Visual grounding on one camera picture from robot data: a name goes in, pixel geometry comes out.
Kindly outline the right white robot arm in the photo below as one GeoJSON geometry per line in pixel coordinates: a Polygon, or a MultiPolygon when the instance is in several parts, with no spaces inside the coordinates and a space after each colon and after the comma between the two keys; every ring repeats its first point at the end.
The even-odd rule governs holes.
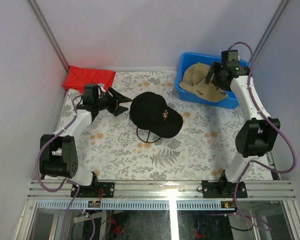
{"type": "Polygon", "coordinates": [[[252,67],[242,66],[237,50],[221,52],[221,62],[213,62],[206,76],[206,83],[221,90],[233,92],[241,108],[244,125],[235,138],[236,154],[224,171],[226,180],[218,184],[218,192],[230,197],[236,191],[235,182],[251,160],[259,160],[273,149],[279,128],[279,119],[272,118],[256,92],[252,78],[252,67]]]}

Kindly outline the black baseball cap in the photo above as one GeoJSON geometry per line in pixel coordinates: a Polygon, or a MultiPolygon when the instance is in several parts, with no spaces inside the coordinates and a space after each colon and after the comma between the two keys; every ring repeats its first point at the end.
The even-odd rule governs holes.
{"type": "Polygon", "coordinates": [[[183,117],[161,95],[150,91],[133,99],[129,118],[139,129],[165,139],[175,137],[183,126],[183,117]]]}

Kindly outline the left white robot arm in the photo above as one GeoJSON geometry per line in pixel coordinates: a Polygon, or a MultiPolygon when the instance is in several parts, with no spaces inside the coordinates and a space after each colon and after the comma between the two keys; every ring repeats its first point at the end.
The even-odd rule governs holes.
{"type": "Polygon", "coordinates": [[[88,197],[95,197],[100,190],[97,175],[80,166],[76,148],[82,132],[93,123],[100,111],[107,110],[115,117],[126,112],[127,107],[120,104],[129,103],[132,99],[120,94],[112,87],[103,89],[98,84],[87,84],[79,103],[72,100],[73,119],[60,131],[44,134],[40,139],[40,150],[36,157],[36,174],[42,188],[56,192],[60,188],[48,189],[41,180],[42,176],[63,177],[76,186],[88,197]]]}

